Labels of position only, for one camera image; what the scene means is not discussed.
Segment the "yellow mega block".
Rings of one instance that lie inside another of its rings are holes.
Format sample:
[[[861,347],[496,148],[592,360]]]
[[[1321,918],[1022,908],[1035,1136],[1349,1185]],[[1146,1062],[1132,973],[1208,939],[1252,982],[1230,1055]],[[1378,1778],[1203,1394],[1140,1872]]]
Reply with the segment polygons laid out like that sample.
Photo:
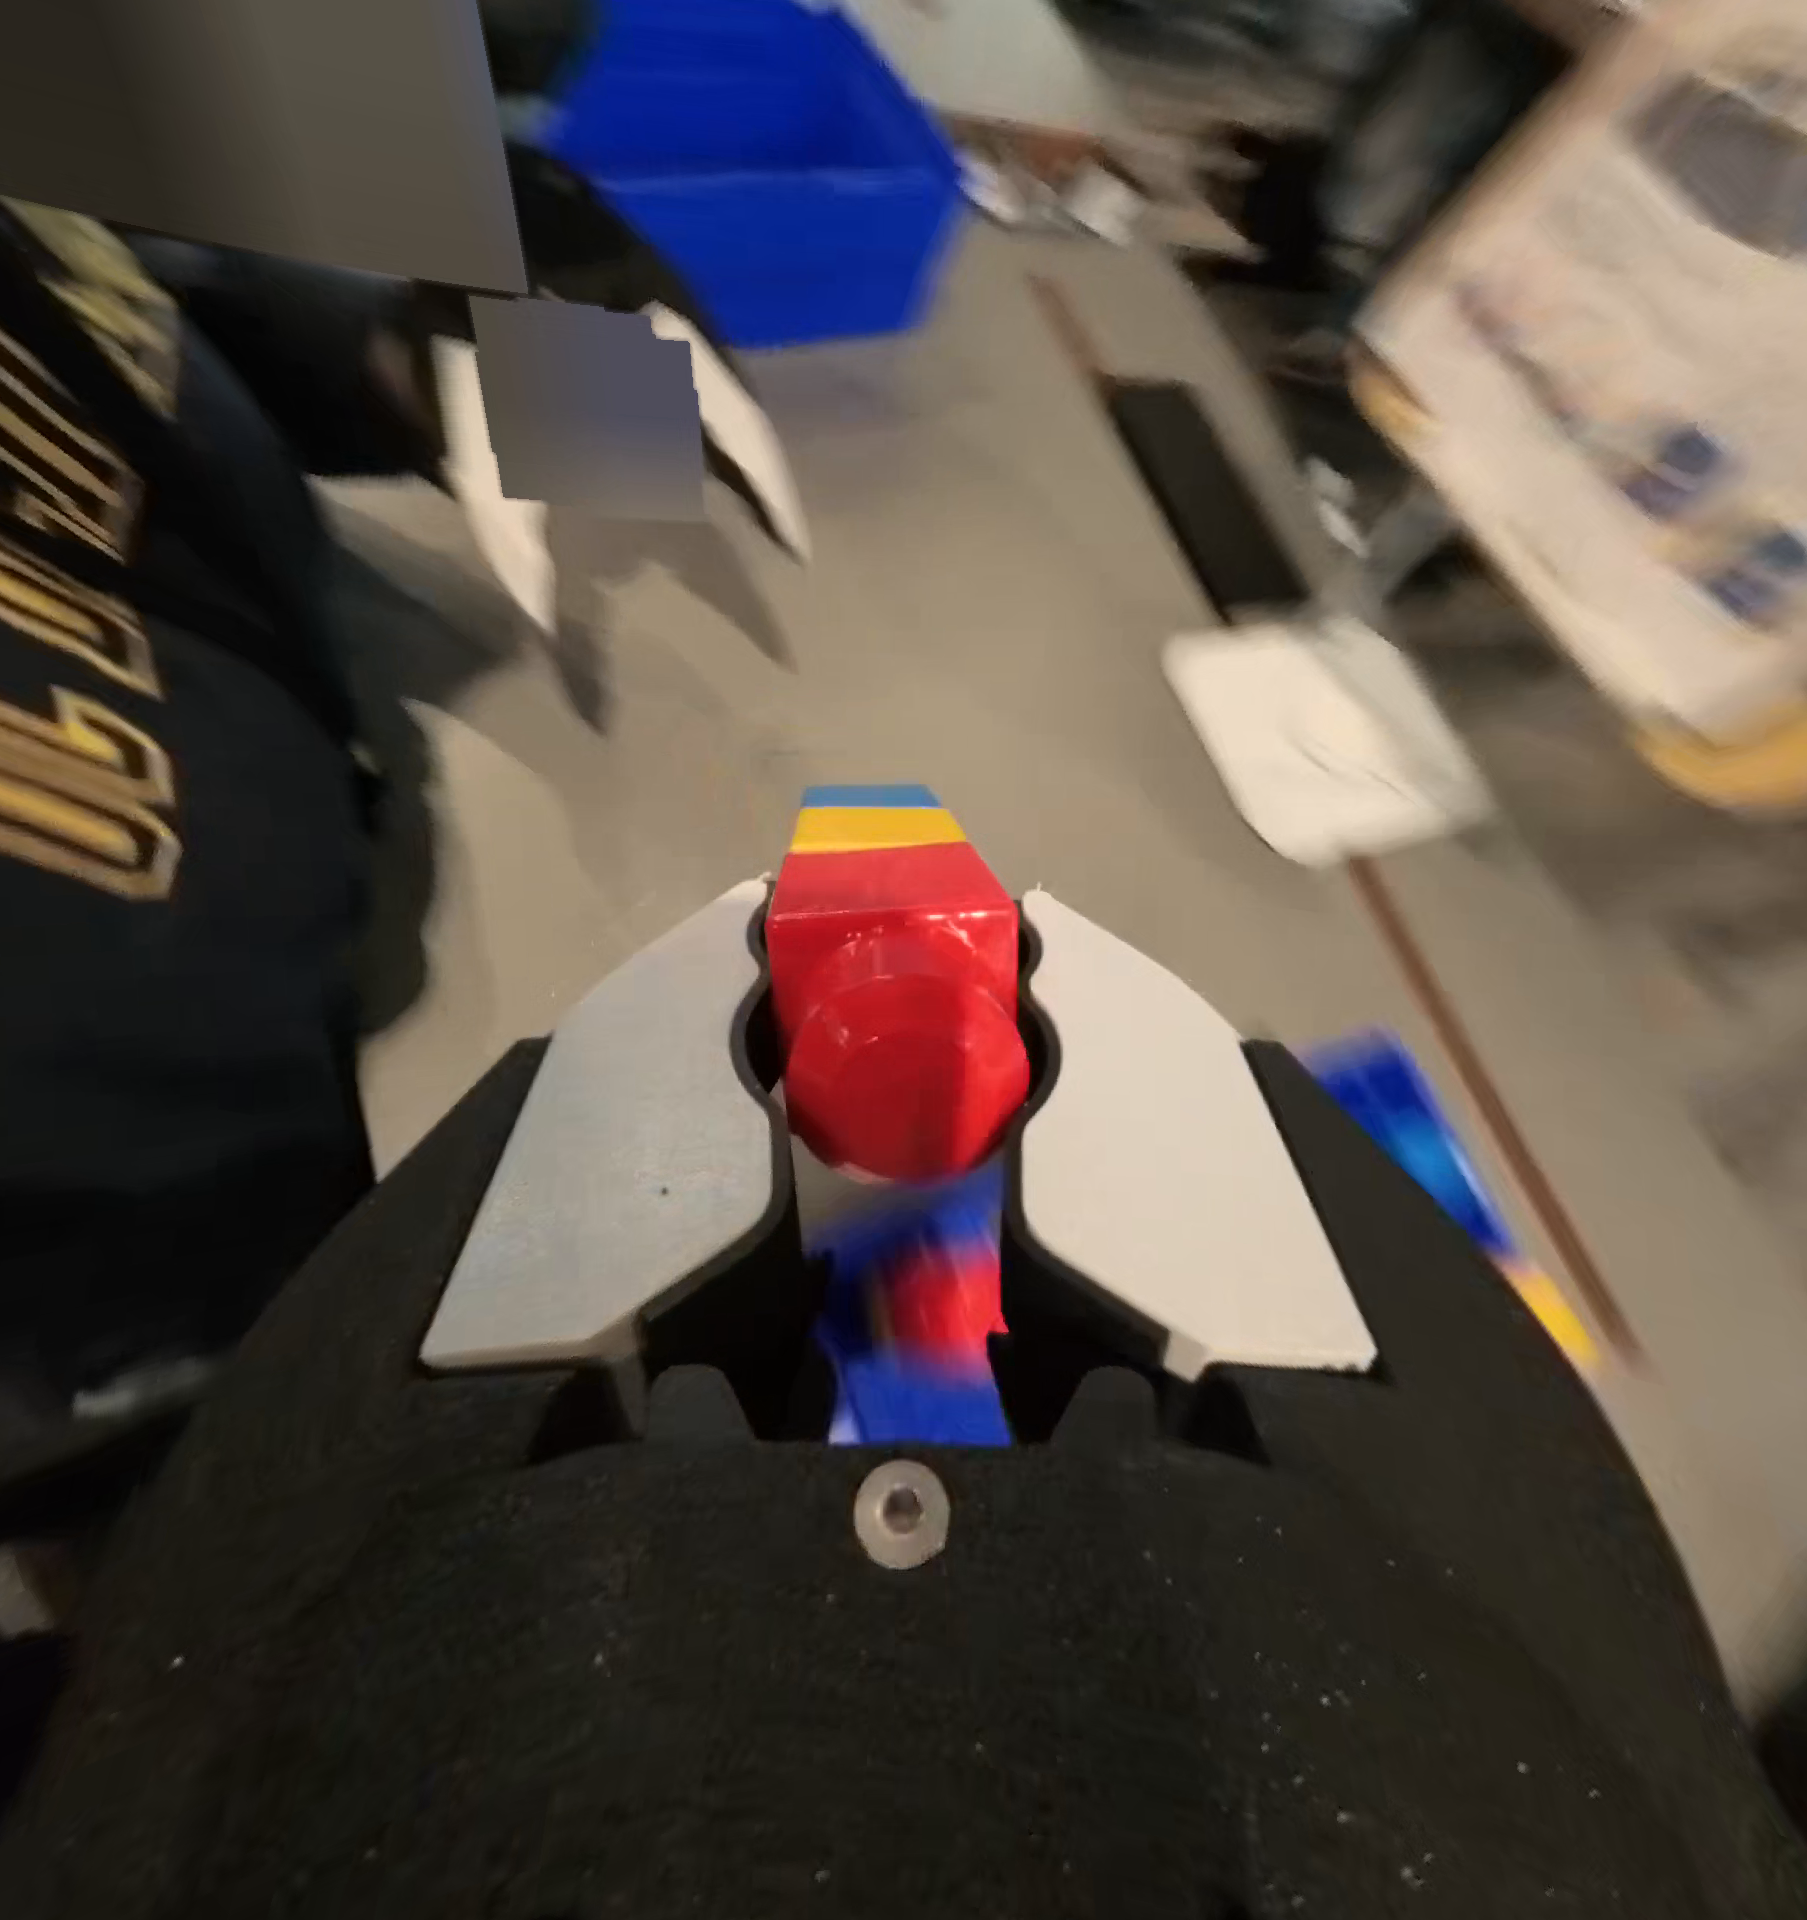
[[[964,828],[942,807],[822,804],[798,810],[790,853],[864,855],[964,841]]]

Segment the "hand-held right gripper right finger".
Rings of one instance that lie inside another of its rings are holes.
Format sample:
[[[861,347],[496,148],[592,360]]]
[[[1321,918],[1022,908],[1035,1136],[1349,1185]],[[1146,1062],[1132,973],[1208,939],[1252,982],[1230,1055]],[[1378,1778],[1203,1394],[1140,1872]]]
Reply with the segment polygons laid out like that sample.
[[[1242,1035],[1049,889],[1026,889],[1051,1088],[1015,1148],[1035,1250],[1174,1380],[1213,1364],[1360,1375],[1376,1339]]]

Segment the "thin brown stick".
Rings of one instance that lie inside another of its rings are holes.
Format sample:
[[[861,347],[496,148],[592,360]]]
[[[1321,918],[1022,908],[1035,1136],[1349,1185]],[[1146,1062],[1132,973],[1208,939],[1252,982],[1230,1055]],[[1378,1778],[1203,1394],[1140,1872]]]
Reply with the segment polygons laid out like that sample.
[[[1381,945],[1390,948],[1411,1001],[1443,1051],[1449,1068],[1461,1090],[1466,1090],[1475,1118],[1492,1142],[1510,1182],[1556,1252],[1553,1272],[1569,1285],[1564,1298],[1577,1302],[1588,1346],[1642,1375],[1648,1360],[1632,1321],[1619,1306],[1582,1226],[1562,1203],[1547,1168],[1505,1101],[1492,1068],[1481,1055],[1442,974],[1425,947],[1420,947],[1417,933],[1394,897],[1385,873],[1374,857],[1357,855],[1348,860],[1346,874]]]

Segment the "blue printed box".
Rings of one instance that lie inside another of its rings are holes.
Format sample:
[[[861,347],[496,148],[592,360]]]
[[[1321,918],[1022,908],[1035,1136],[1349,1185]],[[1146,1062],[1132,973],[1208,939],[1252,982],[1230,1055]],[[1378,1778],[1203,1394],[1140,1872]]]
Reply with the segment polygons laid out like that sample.
[[[1411,1051],[1370,1030],[1302,1053],[1317,1085],[1504,1272],[1582,1372],[1600,1346],[1566,1293],[1520,1248]],[[835,1375],[834,1442],[1008,1445],[987,1340],[1003,1318],[997,1158],[928,1187],[883,1187],[812,1240],[828,1266],[819,1339]]]

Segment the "blue plastic bin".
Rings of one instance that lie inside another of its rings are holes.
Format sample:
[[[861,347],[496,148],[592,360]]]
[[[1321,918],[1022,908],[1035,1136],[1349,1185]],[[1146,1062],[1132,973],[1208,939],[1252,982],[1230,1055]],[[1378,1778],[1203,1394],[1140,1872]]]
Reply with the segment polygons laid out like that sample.
[[[939,121],[830,5],[599,5],[544,147],[741,350],[915,330],[964,223]]]

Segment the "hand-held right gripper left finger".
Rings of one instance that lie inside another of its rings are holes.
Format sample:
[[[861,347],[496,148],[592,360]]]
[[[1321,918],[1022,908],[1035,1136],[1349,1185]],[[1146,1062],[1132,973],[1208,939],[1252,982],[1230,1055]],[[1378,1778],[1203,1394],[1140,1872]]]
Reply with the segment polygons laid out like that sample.
[[[555,1023],[435,1315],[429,1372],[632,1356],[772,1226],[790,1154],[746,1062],[763,991],[749,876],[606,973]]]

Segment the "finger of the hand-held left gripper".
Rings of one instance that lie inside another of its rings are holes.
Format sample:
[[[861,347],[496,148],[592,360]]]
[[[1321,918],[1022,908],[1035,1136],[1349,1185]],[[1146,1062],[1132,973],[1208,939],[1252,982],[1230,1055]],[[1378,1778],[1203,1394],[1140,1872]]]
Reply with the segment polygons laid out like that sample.
[[[491,572],[531,630],[558,636],[558,576],[548,538],[548,503],[503,492],[492,445],[478,350],[459,338],[432,338],[435,407],[441,434],[439,470],[466,514]]]
[[[705,463],[760,520],[763,533],[796,563],[810,563],[813,540],[781,437],[730,359],[686,315],[653,303],[653,332],[689,350],[697,395]]]

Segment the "white paper sheet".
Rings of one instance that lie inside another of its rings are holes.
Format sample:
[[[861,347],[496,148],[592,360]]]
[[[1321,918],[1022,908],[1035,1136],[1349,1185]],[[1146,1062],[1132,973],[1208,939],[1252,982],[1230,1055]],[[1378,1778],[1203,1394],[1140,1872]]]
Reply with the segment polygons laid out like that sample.
[[[1189,631],[1159,662],[1245,826],[1299,868],[1442,841],[1496,810],[1420,671],[1365,620],[1289,615]]]

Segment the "red mega block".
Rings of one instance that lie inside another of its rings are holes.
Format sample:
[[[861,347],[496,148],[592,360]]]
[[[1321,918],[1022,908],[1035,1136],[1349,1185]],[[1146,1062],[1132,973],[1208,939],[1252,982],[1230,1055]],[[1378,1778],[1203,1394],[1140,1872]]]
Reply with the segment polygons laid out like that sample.
[[[937,1182],[1031,1090],[1019,911],[972,841],[786,853],[766,915],[790,1125],[832,1168]]]

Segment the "person's black printed sweatshirt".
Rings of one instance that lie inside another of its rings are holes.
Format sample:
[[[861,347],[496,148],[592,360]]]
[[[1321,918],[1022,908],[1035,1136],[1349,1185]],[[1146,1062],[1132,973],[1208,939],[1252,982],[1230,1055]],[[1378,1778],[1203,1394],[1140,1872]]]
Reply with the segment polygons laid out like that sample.
[[[0,1488],[370,1187],[381,771],[317,478],[439,478],[376,276],[0,197]]]

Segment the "large printed cardboard box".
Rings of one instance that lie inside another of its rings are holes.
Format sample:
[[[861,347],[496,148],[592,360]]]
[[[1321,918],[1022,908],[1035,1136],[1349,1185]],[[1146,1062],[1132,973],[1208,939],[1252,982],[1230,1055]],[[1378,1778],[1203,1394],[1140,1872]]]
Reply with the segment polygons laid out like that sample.
[[[1807,2],[1642,5],[1385,276],[1352,387],[1621,712],[1807,703]]]

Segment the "black flat bar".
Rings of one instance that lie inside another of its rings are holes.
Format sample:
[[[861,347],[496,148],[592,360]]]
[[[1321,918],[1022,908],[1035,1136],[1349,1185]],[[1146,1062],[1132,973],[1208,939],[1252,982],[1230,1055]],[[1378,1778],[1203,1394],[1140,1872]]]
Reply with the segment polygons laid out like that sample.
[[[1226,619],[1298,615],[1311,585],[1203,399],[1185,385],[1105,376],[1110,424],[1203,599]]]

